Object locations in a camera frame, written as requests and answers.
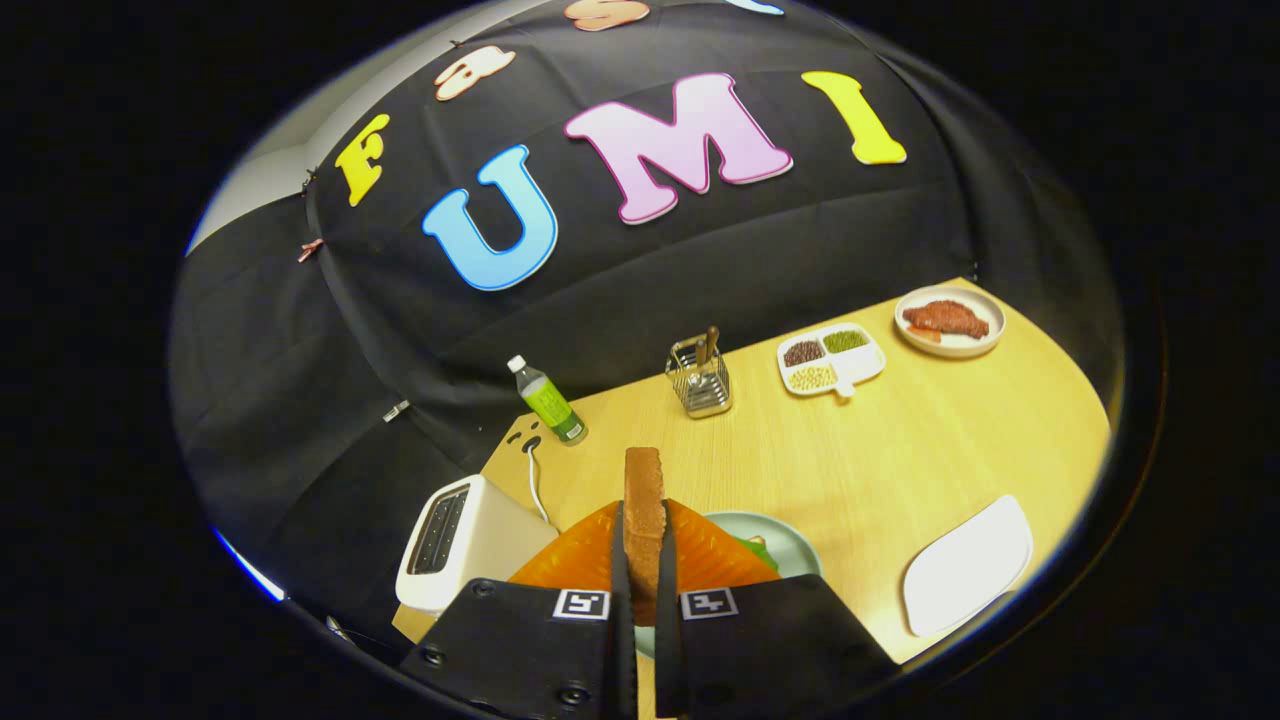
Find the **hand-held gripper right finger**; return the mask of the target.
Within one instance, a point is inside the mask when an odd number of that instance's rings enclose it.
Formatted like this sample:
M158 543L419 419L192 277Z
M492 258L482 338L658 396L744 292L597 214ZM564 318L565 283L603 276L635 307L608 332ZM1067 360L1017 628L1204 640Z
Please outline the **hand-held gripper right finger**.
M846 719L899 665L817 574L678 592L666 528L655 606L655 715Z

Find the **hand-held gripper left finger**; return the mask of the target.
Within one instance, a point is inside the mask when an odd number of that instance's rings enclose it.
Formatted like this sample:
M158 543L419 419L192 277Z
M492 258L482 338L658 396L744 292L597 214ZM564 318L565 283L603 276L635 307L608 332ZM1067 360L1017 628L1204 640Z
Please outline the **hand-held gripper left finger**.
M607 591L468 582L399 671L468 719L635 719L637 667L623 515Z

